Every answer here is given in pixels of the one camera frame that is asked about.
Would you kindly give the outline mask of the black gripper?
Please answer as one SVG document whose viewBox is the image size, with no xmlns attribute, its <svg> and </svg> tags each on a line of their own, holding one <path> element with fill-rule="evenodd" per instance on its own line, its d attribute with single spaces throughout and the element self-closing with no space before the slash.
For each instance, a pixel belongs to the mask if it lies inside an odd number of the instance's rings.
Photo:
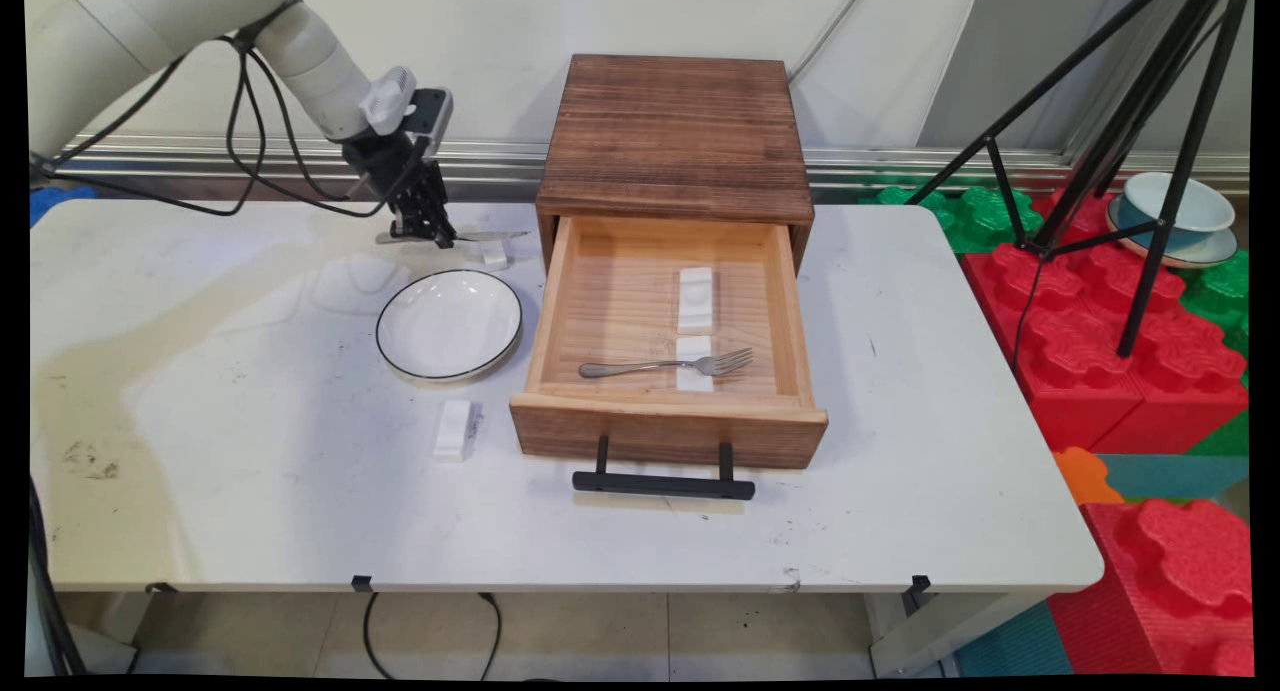
<svg viewBox="0 0 1280 691">
<path fill-rule="evenodd" d="M 453 248 L 457 232 L 445 209 L 448 195 L 429 139 L 413 141 L 402 132 L 387 136 L 361 132 L 343 141 L 343 157 L 361 177 L 367 177 L 367 186 L 380 205 L 392 205 L 396 218 L 389 230 L 390 241 L 429 241 L 430 225 L 438 248 Z"/>
</svg>

